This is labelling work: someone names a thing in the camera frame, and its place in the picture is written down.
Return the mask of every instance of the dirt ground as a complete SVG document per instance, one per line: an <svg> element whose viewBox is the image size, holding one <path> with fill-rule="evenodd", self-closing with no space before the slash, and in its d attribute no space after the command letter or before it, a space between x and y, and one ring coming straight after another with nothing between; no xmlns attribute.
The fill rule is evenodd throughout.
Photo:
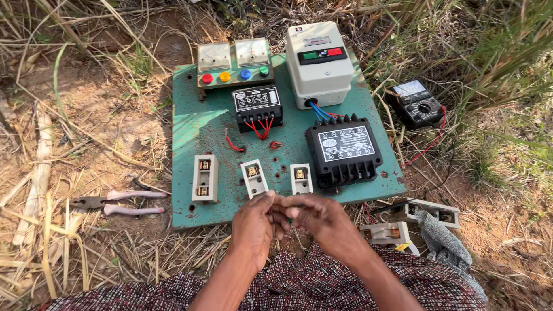
<svg viewBox="0 0 553 311"><path fill-rule="evenodd" d="M164 33L154 25L155 23L168 24L175 29L187 27L176 12L158 14L152 17L150 22L152 25L146 31L151 38L159 38L163 34L163 40L159 41L154 53L161 63L172 68L174 65L192 61L189 45L182 36ZM208 20L196 28L200 34L198 38L200 43L227 39L227 34ZM116 40L106 43L107 49L118 49L120 44L127 45L132 42L126 35L117 31L113 31L111 35L102 34L100 39L108 41L113 37ZM34 69L25 73L20 81L32 94L54 109L57 108L52 76L56 54L50 53L40 58ZM60 98L64 103L67 119L93 135L98 141L124 155L157 168L166 167L167 169L153 171L130 164L95 141L86 144L84 148L79 149L78 153L72 152L69 156L63 156L73 145L78 145L79 140L75 138L62 143L66 131L58 122L59 119L52 116L54 117L54 151L51 158L57 160L52 161L49 190L54 200L60 200L60 204L57 204L53 212L53 224L64 226L65 198L106 195L111 189L139 190L140 188L133 183L134 178L168 193L171 192L171 107L156 111L152 109L170 96L170 77L156 69L154 79L151 79L148 87L142 89L141 94L137 96L129 92L128 85L114 68L109 65L106 68L107 76L96 63L82 60L74 50L64 54L58 79ZM15 107L15 121L29 159L25 159L22 147L16 143L15 134L0 135L2 141L0 197L8 193L32 169L31 162L36 152L34 114L37 107L40 107L28 94L16 91L17 88L11 85L10 81L4 81L4 83L8 87L3 88L2 91L8 97L10 106ZM426 176L438 182L434 171L429 166L424 166L423 161L416 163L420 165L419 169ZM442 177L445 175L442 170L438 170L437 173ZM417 170L408 168L404 170L404 174L408 189L418 189L417 195L422 194L425 188L432 188L429 181ZM9 208L21 212L27 193L28 190L25 188L10 202ZM490 310L551 309L553 268L549 263L553 256L553 225L549 219L530 221L530 216L520 208L516 198L504 197L498 191L474 190L469 177L463 172L454 173L444 187L429 192L426 200L455 206L461 210L461 228L455 231L455 235L473 256L474 264L470 274L474 275L485 289ZM138 206L140 200L130 200L126 204ZM161 269L167 274L180 271L178 265L190 267L192 263L194 266L197 264L196 259L208 260L207 267L203 266L195 272L196 275L202 275L211 271L217 260L224 255L226 244L223 239L224 234L229 233L228 225L196 229L178 235L170 228L170 198L146 200L143 208L150 207L163 208L165 212L142 216L140 219L124 215L106 217L100 211L86 215L81 227L81 235L85 238L85 244L88 247L103 254L102 256L88 254L91 271L99 274L93 277L91 288L136 281L136 279L154 282L157 277L154 271L157 269L154 269L155 265L151 264L152 258L160 257L159 266L161 267L164 265L169 267L171 263L175 263L171 268ZM348 210L355 214L356 211L361 210L361 207L349 206ZM10 244L17 223L18 219L15 216L6 213L0 216L0 249L7 256L21 256L21 253ZM200 242L190 242L187 237L201 239ZM515 237L520 237L521 241L511 246L502 246L504 241ZM296 232L287 236L278 245L275 244L272 254L282 249L301 255L304 249L309 248L310 242L308 235ZM109 246L110 243L117 246L115 248ZM40 244L41 241L37 241L34 247L34 252L37 254L41 252ZM209 258L207 254L211 253L215 255ZM68 294L82 288L79 271L75 268L79 262L79 248L76 243L71 245L71 254L72 273L70 273L69 286L61 294ZM176 255L189 256L191 259L176 261ZM107 258L107 261L101 260L101 257ZM137 260L138 257L149 259L141 261ZM60 278L61 259L55 266L55 275ZM120 266L122 269L119 268L119 272L114 272L115 266ZM138 267L136 269L138 271L133 273L132 267ZM2 269L4 269L0 270L2 272L17 273L13 269ZM24 305L41 303L48 299L48 290L44 285L43 277L40 277L41 274L36 271L30 272L21 288L13 288L17 296L29 293L30 295L22 299L26 301L25 303L14 304L10 308L21 308ZM29 289L29 284L33 283L35 286Z"/></svg>

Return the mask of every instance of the soil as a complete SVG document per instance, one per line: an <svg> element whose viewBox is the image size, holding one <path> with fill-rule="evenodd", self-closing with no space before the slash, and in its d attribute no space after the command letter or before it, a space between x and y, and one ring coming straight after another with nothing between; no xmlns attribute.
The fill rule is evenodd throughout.
<svg viewBox="0 0 553 311"><path fill-rule="evenodd" d="M196 37L189 42L177 31L166 32L156 25L163 24L175 30L189 27L177 11L156 14L150 17L144 32L145 42L155 47L155 57L168 68L192 62L190 46L197 43L209 43L227 40L228 34L214 25L208 18L194 27ZM108 27L97 40L106 41L103 48L107 51L121 49L132 41L120 29ZM53 63L56 53L40 58L31 72L25 73L20 83L50 107L59 111L56 96L53 92ZM164 102L170 96L171 80L168 75L154 64L154 78L148 86L136 95L122 79L118 71L105 63L105 71L96 63L83 60L68 49L62 58L59 69L59 92L64 113L97 140L109 145L135 160L160 167L163 163L171 167L171 107L153 111L152 107ZM0 197L6 194L22 176L32 169L33 154L36 153L35 119L36 105L34 99L17 91L13 85L3 88L16 118L14 124L24 138L24 145L29 160L15 140L17 134L12 132L0 136ZM56 159L66 153L72 145L81 140L65 140L63 119L53 116L54 156ZM83 195L106 195L111 189L117 191L140 190L133 183L133 178L171 192L171 181L168 174L154 172L120 159L113 152L98 143L91 142L82 153L54 161L50 173L49 190L54 200L65 201ZM427 176L434 176L429 167L420 167ZM418 197L425 189L433 188L429 181L419 172L408 168L404 171L410 193ZM449 189L455 196L444 189ZM21 191L9 204L11 210L23 210L26 193ZM454 234L463 242L473 256L470 274L474 275L484 287L489 298L490 310L531 309L545 310L553 305L553 289L550 260L552 257L553 225L550 219L531 221L526 210L520 208L516 198L504 197L502 193L492 190L474 189L469 178L463 174L454 174L439 190L427 192L425 200L458 207L461 228ZM140 199L122 202L129 207L141 204ZM53 223L63 225L65 219L64 204L54 210ZM154 241L171 233L170 198L145 200L143 208L163 208L162 214L141 216L106 216L102 211L89 211L81 231L91 241L109 241L117 234L133 238ZM11 247L11 238L18 220L2 213L0 216L0 251L9 256L16 256L17 250ZM539 245L531 242L520 242L514 246L504 247L502 242L512 237L534 239ZM303 256L311 244L311 238L304 232L290 234L285 240L274 244L271 254L278 249L290 251ZM91 248L104 251L99 243L91 243ZM71 248L75 253L78 248ZM29 275L31 281L41 273ZM48 292L42 286L34 295L32 303L46 301Z"/></svg>

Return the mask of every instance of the gray rag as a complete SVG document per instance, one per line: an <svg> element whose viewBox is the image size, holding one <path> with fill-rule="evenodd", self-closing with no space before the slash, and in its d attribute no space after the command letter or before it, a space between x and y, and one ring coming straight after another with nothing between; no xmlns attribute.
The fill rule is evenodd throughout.
<svg viewBox="0 0 553 311"><path fill-rule="evenodd" d="M420 236L430 253L428 259L443 263L455 270L486 302L488 297L474 277L466 273L472 265L471 254L443 224L425 210L418 210L415 216L419 221Z"/></svg>

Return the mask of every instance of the pliers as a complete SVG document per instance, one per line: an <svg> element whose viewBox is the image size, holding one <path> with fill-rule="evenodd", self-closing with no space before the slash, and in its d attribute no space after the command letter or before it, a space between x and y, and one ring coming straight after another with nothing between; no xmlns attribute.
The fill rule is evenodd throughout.
<svg viewBox="0 0 553 311"><path fill-rule="evenodd" d="M99 209L103 208L106 215L111 215L113 213L125 214L125 215L143 215L143 214L154 214L162 213L165 210L161 208L151 208L151 209L127 209L122 208L121 206L115 204L108 204L109 201L117 201L122 199L132 198L134 196L144 196L146 198L166 198L167 193L163 192L152 192L152 191L125 191L118 192L111 190L107 196L80 196L74 198L70 201L69 205L73 208L79 209Z"/></svg>

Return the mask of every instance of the analog meter dial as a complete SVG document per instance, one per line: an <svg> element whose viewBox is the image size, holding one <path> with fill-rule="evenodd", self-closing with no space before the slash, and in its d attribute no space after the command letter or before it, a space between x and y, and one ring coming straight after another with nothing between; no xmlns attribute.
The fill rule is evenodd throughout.
<svg viewBox="0 0 553 311"><path fill-rule="evenodd" d="M200 72L231 67L231 46L228 42L198 46L198 70Z"/></svg>
<svg viewBox="0 0 553 311"><path fill-rule="evenodd" d="M234 46L238 67L269 63L269 50L265 38L236 40Z"/></svg>

